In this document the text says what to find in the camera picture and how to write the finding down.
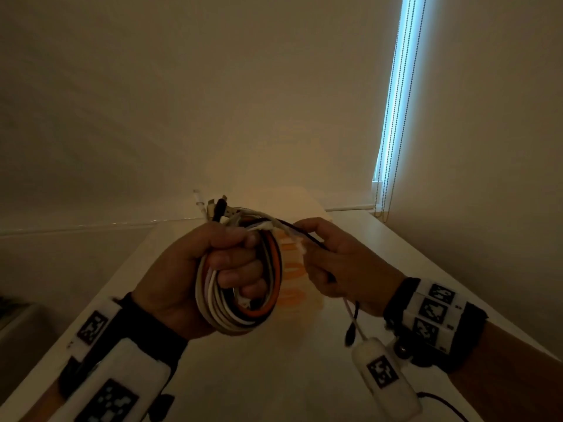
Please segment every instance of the table surface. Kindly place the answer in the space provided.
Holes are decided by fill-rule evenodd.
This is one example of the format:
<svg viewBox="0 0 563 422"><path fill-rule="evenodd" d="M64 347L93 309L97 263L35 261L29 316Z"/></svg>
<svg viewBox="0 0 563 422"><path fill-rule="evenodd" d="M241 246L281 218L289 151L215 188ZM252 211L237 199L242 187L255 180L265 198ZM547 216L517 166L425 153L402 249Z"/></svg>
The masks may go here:
<svg viewBox="0 0 563 422"><path fill-rule="evenodd" d="M368 212L331 212L330 216L336 225L406 275L451 286L488 312L491 322L547 353ZM184 220L156 226L4 403L0 420L18 420L55 381L68 358L67 343L100 300L132 290L172 241L201 223L202 220ZM234 421L385 420L356 371L350 350L343 346L350 320L342 301L322 297L308 281L293 286L306 299L293 307L277 308L256 331L237 338L215 333L189 344L165 390L176 396L167 422L195 418L219 421L226 415ZM359 322L369 336L384 343L392 339L382 319L362 313ZM403 371L414 390L438 394L469 420L481 420L439 369L409 365ZM423 407L424 412L414 421L458 420L433 400L423 400Z"/></svg>

